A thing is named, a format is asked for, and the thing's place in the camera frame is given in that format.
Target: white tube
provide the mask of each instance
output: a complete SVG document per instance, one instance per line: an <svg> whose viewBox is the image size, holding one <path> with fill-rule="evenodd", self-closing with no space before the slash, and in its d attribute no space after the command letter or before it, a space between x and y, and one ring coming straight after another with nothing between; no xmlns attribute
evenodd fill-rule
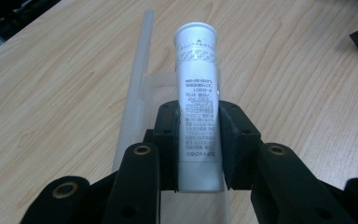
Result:
<svg viewBox="0 0 358 224"><path fill-rule="evenodd" d="M178 187L182 192L224 190L218 118L215 29L192 22L175 34L179 91Z"/></svg>

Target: dark floor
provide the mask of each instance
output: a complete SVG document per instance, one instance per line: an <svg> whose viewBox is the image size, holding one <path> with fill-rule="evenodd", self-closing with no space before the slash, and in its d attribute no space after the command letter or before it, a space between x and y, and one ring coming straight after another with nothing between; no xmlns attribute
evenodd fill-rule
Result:
<svg viewBox="0 0 358 224"><path fill-rule="evenodd" d="M0 18L0 37L4 40L10 39L22 27L34 21L58 2L60 0L23 1L23 7L16 10L17 20L4 20Z"/></svg>

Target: wooden table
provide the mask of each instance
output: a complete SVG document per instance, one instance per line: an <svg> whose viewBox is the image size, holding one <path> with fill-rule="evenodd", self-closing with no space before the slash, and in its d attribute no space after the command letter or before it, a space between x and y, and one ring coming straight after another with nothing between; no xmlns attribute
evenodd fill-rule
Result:
<svg viewBox="0 0 358 224"><path fill-rule="evenodd" d="M0 223L56 178L110 174L147 9L149 73L174 70L179 26L208 22L223 99L323 181L358 176L357 0L62 0L0 47ZM257 222L249 196L231 191L232 223Z"/></svg>

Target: wooden surface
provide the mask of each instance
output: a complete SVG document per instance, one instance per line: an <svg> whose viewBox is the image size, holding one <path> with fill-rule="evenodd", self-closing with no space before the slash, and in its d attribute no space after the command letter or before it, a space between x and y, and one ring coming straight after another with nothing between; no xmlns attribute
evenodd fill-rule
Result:
<svg viewBox="0 0 358 224"><path fill-rule="evenodd" d="M358 176L358 0L62 0L0 47L0 223L18 223L56 178L111 172L147 9L149 73L174 70L179 26L208 22L223 99L323 181ZM231 216L257 222L249 193L231 192Z"/></svg>

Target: table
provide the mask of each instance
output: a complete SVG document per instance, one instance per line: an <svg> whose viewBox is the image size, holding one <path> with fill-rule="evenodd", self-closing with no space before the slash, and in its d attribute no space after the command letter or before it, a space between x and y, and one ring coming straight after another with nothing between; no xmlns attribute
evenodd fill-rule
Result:
<svg viewBox="0 0 358 224"><path fill-rule="evenodd" d="M336 187L358 176L358 1L62 0L0 47L0 223L18 223L56 178L110 174L147 9L149 73L173 71L174 32L206 21L222 99L263 141ZM250 193L230 194L232 223L256 223Z"/></svg>

